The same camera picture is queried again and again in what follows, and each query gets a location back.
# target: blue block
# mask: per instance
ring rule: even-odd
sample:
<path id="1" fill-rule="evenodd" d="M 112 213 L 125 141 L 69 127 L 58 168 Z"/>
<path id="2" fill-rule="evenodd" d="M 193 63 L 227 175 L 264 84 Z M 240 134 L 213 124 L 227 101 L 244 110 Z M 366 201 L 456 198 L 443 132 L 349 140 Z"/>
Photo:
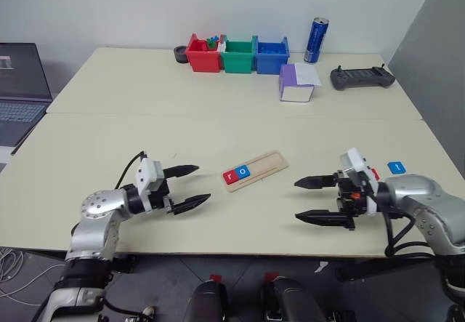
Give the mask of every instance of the blue block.
<path id="1" fill-rule="evenodd" d="M 245 164 L 243 166 L 239 166 L 238 168 L 234 170 L 238 174 L 239 179 L 247 178 L 250 175 L 250 171 L 248 170 Z"/>
<path id="2" fill-rule="evenodd" d="M 387 164 L 387 166 L 389 167 L 389 170 L 391 171 L 391 173 L 393 174 L 402 174 L 402 173 L 405 173 L 405 167 L 404 165 L 402 164 L 402 162 L 389 162 Z"/>

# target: purple box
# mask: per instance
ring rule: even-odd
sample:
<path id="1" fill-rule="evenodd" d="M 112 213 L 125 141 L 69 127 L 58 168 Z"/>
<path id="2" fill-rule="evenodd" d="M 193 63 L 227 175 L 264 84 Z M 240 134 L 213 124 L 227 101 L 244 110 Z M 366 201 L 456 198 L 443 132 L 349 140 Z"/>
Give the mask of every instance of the purple box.
<path id="1" fill-rule="evenodd" d="M 279 99 L 282 102 L 309 102 L 313 84 L 297 84 L 294 64 L 281 65 L 279 73 Z"/>

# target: blue can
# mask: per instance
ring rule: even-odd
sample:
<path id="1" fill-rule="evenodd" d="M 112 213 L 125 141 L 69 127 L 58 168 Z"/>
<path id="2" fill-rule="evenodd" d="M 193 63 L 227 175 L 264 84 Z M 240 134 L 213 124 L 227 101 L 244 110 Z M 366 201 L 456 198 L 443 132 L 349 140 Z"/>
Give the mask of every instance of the blue can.
<path id="1" fill-rule="evenodd" d="M 320 56 L 321 45 L 325 39 L 328 30 L 329 20 L 317 17 L 313 20 L 312 30 L 308 38 L 307 50 L 305 51 L 304 60 L 310 64 L 316 63 Z"/>

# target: black controller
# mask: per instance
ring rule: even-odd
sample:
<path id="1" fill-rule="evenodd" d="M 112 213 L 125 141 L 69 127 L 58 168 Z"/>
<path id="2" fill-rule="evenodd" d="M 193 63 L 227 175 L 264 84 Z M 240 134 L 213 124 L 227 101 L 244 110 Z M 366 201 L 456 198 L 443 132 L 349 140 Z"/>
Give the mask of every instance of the black controller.
<path id="1" fill-rule="evenodd" d="M 370 69 L 342 70 L 341 66 L 331 71 L 331 82 L 338 91 L 346 87 L 383 86 L 389 87 L 395 77 L 381 67 L 373 66 Z"/>

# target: table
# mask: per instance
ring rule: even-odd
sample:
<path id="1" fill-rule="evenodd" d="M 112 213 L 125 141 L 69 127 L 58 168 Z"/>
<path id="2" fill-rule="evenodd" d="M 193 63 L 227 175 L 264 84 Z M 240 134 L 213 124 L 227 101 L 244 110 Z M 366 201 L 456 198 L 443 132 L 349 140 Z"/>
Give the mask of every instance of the table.
<path id="1" fill-rule="evenodd" d="M 140 214 L 121 226 L 119 251 L 131 253 L 383 256 L 381 217 L 359 217 L 356 231 L 295 219 L 308 209 L 336 209 L 336 189 L 304 190 L 294 182 L 340 168 L 357 147 L 381 178 L 389 161 L 433 177 L 465 198 L 465 182 L 428 126 L 419 120 L 230 118 L 48 114 L 0 174 L 0 246 L 66 250 L 83 199 L 112 188 L 140 150 L 169 167 L 197 164 L 169 180 L 175 201 L 212 197 L 172 217 Z M 221 171 L 277 149 L 290 163 L 261 182 L 228 193 Z M 133 182 L 131 169 L 125 182 Z M 395 221 L 395 228 L 404 224 Z M 417 241 L 413 229 L 406 240 Z"/>
<path id="2" fill-rule="evenodd" d="M 302 59 L 293 53 L 289 62 Z M 370 68 L 382 63 L 379 55 L 322 54 L 316 64 L 322 86 L 309 103 L 292 103 L 279 101 L 277 75 L 194 73 L 188 64 L 176 63 L 169 49 L 99 48 L 48 112 L 421 119 L 398 82 L 388 89 L 336 91 L 329 79 L 338 65 Z"/>

